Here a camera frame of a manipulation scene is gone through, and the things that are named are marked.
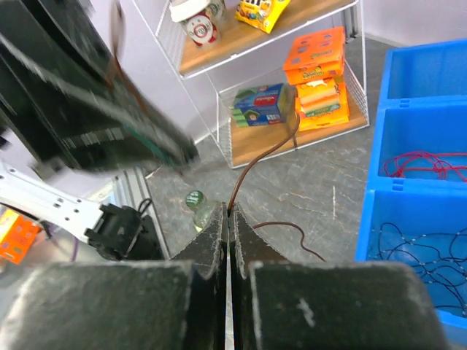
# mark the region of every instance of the yellow snack bag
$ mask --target yellow snack bag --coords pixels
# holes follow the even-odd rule
[[[241,0],[235,19],[269,34],[289,3],[290,0]]]

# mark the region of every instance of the blue plastic container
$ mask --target blue plastic container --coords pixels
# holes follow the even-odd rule
[[[448,338],[465,346],[467,183],[452,171],[446,180],[432,171],[389,177],[384,166],[407,152],[467,152],[466,63],[467,40],[388,51],[355,256],[412,266]],[[467,165],[467,157],[447,160]]]
[[[404,99],[427,102],[467,96],[467,40],[389,50],[380,105]]]

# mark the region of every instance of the wall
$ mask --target wall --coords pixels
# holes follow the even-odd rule
[[[401,45],[467,37],[466,0],[364,0],[365,32]]]
[[[112,0],[91,0],[93,10],[91,21],[108,44],[109,7]],[[340,24],[340,16],[322,20],[274,43],[256,50],[249,55],[184,82],[179,81],[155,41],[154,33],[163,12],[164,0],[120,0],[126,17],[126,40],[122,65],[140,90],[162,112],[195,140],[208,134],[206,124],[216,126],[216,90],[222,90],[246,79],[256,77],[282,66],[293,38],[310,31],[329,28]],[[227,0],[233,6],[237,0]],[[169,17],[163,21],[161,36],[166,52],[181,50],[180,37],[171,27]]]

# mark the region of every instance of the plastic bottle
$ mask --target plastic bottle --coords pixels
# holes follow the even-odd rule
[[[207,225],[211,214],[220,205],[219,201],[209,201],[202,191],[194,190],[187,194],[185,204],[194,211],[193,224],[198,232],[201,232]]]

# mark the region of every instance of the shelf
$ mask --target shelf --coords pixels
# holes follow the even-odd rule
[[[285,34],[320,20],[323,17],[342,11],[358,3],[358,0],[292,0],[277,21],[272,34],[234,19],[236,8],[229,9],[229,20],[221,29],[218,44],[209,49],[199,49],[189,36],[185,38],[185,48],[180,62],[179,73],[186,78],[195,71],[221,64],[230,58],[238,57],[251,50],[264,46]]]
[[[296,134],[297,147],[303,147],[307,144],[312,144],[323,139],[330,138],[342,134],[346,131],[351,131],[357,128],[362,128],[368,125],[365,115],[359,110],[354,98],[350,93],[349,109],[350,121],[346,124],[335,125],[329,128],[322,128],[311,131],[302,131]],[[296,114],[292,110],[288,118],[288,125],[276,124],[265,126],[251,126],[238,128],[236,123],[231,121],[231,146],[232,146],[232,165],[234,167],[242,166],[249,163],[253,158],[261,153],[271,149],[280,140],[283,140],[289,134],[289,129],[296,123]],[[284,146],[279,148],[274,154],[280,154],[294,149],[293,140],[290,140]]]

